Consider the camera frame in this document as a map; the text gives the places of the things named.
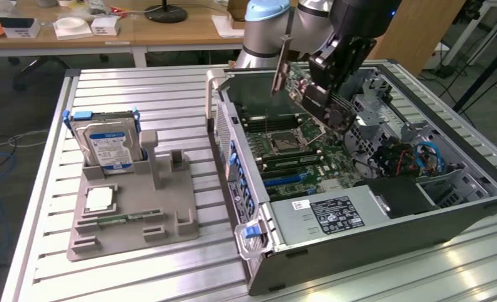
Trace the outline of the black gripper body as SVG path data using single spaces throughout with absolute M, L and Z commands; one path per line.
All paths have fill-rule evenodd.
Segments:
M 336 0 L 330 22 L 338 38 L 378 38 L 388 30 L 401 0 Z

